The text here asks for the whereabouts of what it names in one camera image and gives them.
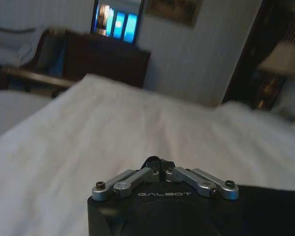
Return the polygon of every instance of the wooden dresser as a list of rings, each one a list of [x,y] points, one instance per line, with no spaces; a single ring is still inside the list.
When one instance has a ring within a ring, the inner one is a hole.
[[[150,52],[97,34],[66,33],[63,76],[80,80],[96,74],[142,88]]]

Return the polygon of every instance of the framed picture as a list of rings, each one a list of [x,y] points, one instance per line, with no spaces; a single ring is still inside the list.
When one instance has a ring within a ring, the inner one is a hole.
[[[147,13],[193,26],[202,0],[148,0]]]

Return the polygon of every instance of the white duvet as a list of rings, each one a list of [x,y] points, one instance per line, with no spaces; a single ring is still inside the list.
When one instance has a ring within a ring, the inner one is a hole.
[[[92,75],[0,137],[0,236],[87,236],[96,181],[158,155],[295,190],[295,134],[237,105],[183,103]]]

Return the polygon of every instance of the lampshade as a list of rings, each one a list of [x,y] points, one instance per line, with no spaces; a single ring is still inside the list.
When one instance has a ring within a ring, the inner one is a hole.
[[[278,43],[257,69],[278,75],[295,76],[295,44]]]

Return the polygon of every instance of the wall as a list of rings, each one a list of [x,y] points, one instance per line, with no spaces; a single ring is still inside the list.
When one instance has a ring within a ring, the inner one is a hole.
[[[0,0],[0,26],[12,29],[39,24],[89,32],[94,0]]]
[[[145,15],[138,45],[151,50],[145,87],[220,104],[262,0],[204,0],[194,28]],[[0,26],[45,22],[88,32],[93,0],[0,0]]]
[[[146,15],[139,45],[152,51],[146,87],[219,105],[262,0],[205,0],[193,28]]]

